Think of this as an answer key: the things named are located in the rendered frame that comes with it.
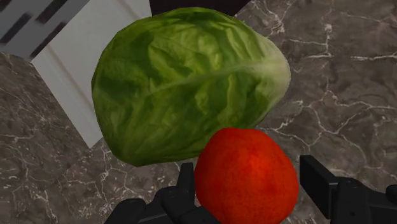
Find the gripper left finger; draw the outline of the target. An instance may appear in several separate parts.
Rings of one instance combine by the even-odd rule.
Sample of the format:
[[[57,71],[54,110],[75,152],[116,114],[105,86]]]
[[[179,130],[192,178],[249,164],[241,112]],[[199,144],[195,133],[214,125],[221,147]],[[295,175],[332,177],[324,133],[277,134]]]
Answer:
[[[125,199],[117,204],[104,224],[220,224],[204,207],[195,205],[193,164],[183,163],[175,186],[159,189],[147,204]]]

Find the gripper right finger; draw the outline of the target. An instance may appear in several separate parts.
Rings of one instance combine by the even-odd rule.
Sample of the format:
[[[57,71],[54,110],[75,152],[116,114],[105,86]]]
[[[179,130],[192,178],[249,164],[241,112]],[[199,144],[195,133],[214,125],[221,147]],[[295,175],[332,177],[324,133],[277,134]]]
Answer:
[[[335,176],[312,155],[300,156],[300,185],[330,224],[397,224],[397,185],[384,193]]]

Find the red tomato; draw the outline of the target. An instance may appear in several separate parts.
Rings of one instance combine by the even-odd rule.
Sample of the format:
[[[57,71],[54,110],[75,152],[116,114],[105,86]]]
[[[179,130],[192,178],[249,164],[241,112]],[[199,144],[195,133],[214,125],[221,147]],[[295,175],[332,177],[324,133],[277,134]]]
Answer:
[[[291,160],[266,133],[225,128],[195,167],[196,196],[221,224],[281,224],[299,193]]]

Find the green lettuce head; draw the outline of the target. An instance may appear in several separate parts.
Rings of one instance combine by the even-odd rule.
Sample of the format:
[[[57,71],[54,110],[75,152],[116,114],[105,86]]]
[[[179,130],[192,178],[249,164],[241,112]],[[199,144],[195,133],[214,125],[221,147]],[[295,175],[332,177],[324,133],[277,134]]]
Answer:
[[[102,51],[91,81],[104,141],[140,167],[196,157],[220,129],[252,129],[284,97],[287,59],[222,12],[178,8],[132,22]]]

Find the white cabinet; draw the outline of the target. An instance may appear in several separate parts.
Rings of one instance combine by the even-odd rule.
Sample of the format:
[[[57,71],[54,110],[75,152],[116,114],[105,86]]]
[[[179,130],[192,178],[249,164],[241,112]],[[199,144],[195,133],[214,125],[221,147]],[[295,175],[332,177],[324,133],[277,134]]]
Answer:
[[[117,31],[149,0],[0,0],[0,51],[31,62],[88,147],[102,138],[91,79]]]

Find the dark robot stand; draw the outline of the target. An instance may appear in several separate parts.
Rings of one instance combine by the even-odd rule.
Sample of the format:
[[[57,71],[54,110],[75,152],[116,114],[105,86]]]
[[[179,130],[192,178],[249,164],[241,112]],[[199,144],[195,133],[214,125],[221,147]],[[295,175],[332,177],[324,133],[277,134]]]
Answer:
[[[149,2],[152,15],[158,15],[176,8],[201,7],[234,16],[250,0],[149,0]]]

